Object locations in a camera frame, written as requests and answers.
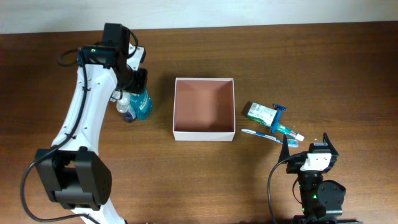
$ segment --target table surface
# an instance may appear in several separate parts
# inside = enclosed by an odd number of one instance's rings
[[[271,220],[267,178],[281,145],[240,131],[266,131],[241,114],[248,101],[288,108],[280,122],[305,136],[291,153],[308,150],[328,133],[340,156],[325,178],[346,187],[342,219],[398,220],[397,22],[135,33],[147,49],[142,67],[149,71],[152,114],[125,123],[109,103],[99,139],[99,156],[113,175],[113,204],[129,223]],[[21,176],[36,150],[50,147],[76,82],[76,67],[55,61],[101,35],[0,35],[0,223],[34,223],[21,207]],[[232,142],[174,141],[176,77],[234,78]],[[272,201],[280,220],[302,213],[292,195],[295,178],[284,167],[274,173]],[[26,195],[39,217],[71,214],[49,202],[36,171]]]

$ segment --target toothbrush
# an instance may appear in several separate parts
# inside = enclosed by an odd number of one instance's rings
[[[253,135],[256,135],[256,136],[261,136],[261,137],[273,140],[273,141],[275,141],[277,143],[283,144],[283,142],[281,140],[275,138],[274,136],[269,136],[269,135],[266,135],[266,134],[259,133],[257,131],[249,130],[249,129],[241,129],[241,131],[243,131],[244,133],[253,134]],[[298,147],[299,146],[299,142],[297,140],[294,140],[294,139],[288,139],[287,140],[287,145],[289,147]]]

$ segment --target white cardboard box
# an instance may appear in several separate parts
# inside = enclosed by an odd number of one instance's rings
[[[232,141],[233,78],[176,78],[173,134],[176,141]]]

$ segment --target mouthwash bottle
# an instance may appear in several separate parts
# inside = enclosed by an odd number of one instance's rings
[[[147,88],[142,94],[131,93],[130,105],[134,108],[138,119],[146,119],[152,111],[152,99],[148,97]]]

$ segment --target toothpaste tube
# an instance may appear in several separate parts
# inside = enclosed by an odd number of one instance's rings
[[[278,132],[286,134],[286,135],[288,135],[288,136],[290,136],[290,137],[292,137],[292,138],[294,138],[296,140],[299,140],[299,141],[303,141],[304,140],[304,136],[302,136],[301,134],[299,134],[299,133],[297,133],[297,132],[295,132],[295,131],[293,131],[293,130],[291,130],[289,128],[286,128],[285,126],[283,126],[281,124],[278,124],[277,130],[278,130]]]

